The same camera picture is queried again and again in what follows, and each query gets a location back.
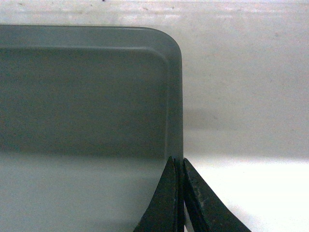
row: dark green tray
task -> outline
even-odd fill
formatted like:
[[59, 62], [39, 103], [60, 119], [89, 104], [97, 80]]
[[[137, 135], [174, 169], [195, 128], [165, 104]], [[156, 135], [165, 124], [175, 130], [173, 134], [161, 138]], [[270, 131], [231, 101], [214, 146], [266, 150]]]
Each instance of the dark green tray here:
[[132, 231], [183, 159], [181, 65], [154, 29], [0, 26], [0, 231]]

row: gray plastic tray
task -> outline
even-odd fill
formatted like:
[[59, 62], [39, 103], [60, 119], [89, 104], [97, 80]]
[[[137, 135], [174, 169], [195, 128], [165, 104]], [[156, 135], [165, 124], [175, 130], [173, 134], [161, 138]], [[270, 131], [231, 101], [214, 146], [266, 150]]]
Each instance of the gray plastic tray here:
[[0, 26], [0, 231], [133, 231], [183, 159], [181, 74], [154, 29]]

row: white surface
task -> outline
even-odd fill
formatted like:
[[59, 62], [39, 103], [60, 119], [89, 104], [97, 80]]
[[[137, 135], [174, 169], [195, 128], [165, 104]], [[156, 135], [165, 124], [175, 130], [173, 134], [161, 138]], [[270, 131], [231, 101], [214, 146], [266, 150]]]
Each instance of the white surface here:
[[183, 54], [184, 155], [253, 232], [306, 232], [309, 4], [246, 2], [5, 0], [0, 23], [171, 35]]

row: gray tray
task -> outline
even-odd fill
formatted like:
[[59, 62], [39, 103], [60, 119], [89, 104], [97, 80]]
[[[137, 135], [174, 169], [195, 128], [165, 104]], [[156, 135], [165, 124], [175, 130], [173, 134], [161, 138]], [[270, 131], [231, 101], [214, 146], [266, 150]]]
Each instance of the gray tray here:
[[0, 26], [0, 231], [133, 231], [183, 159], [181, 74], [154, 29]]

